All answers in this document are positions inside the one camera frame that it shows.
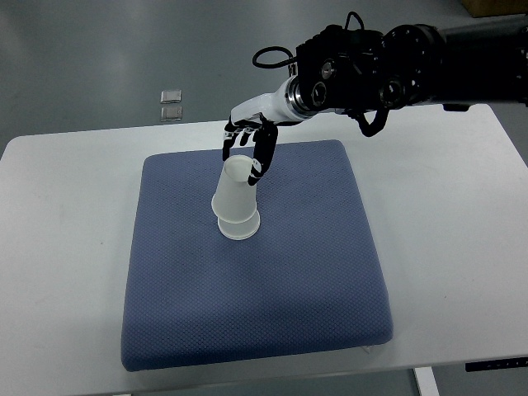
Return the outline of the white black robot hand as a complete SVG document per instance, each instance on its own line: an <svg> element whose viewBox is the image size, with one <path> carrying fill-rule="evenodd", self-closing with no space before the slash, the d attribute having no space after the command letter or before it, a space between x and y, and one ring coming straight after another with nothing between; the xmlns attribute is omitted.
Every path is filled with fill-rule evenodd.
<svg viewBox="0 0 528 396"><path fill-rule="evenodd" d="M296 125L304 120L295 104L297 78L287 79L273 93L265 93L235 106L224 127L222 158L227 160L236 142L242 146L254 142L252 167L247 177L251 186L257 184L269 169L278 139L278 126Z"/></svg>

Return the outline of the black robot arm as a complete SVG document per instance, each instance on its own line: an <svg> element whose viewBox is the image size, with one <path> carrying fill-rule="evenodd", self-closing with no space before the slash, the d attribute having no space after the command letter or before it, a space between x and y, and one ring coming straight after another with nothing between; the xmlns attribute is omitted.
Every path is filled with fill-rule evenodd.
<svg viewBox="0 0 528 396"><path fill-rule="evenodd" d="M297 47L296 63L302 110L341 110L371 137L406 106L526 103L527 19L401 25L386 34L329 25Z"/></svg>

